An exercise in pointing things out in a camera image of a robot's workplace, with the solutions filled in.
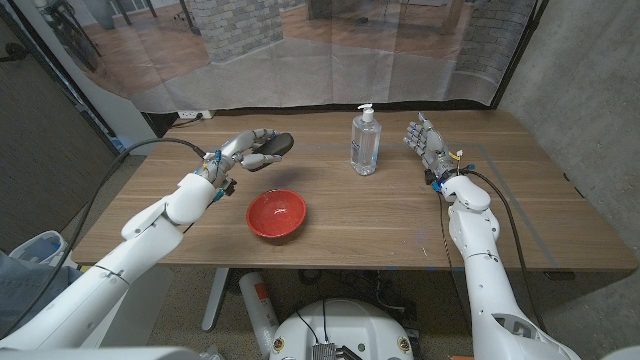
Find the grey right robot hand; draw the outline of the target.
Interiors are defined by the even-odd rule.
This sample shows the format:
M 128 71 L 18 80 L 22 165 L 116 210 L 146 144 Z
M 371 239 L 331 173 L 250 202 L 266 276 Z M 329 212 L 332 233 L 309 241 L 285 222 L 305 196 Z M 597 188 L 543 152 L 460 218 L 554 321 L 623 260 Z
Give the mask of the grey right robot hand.
M 403 141 L 421 158 L 425 167 L 425 181 L 436 190 L 451 177 L 459 174 L 457 162 L 460 154 L 451 152 L 423 112 L 418 113 L 418 121 L 410 122 Z

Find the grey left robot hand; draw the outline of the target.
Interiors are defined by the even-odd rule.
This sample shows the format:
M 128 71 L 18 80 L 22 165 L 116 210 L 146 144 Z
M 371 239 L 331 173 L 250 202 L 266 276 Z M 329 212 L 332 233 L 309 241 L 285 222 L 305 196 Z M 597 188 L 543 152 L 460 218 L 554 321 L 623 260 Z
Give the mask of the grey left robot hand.
M 247 130 L 231 138 L 219 148 L 207 152 L 202 164 L 194 173 L 208 180 L 215 188 L 221 188 L 227 172 L 236 164 L 249 171 L 258 171 L 282 160 L 281 155 L 259 153 L 258 148 L 276 138 L 278 132 L 269 128 Z

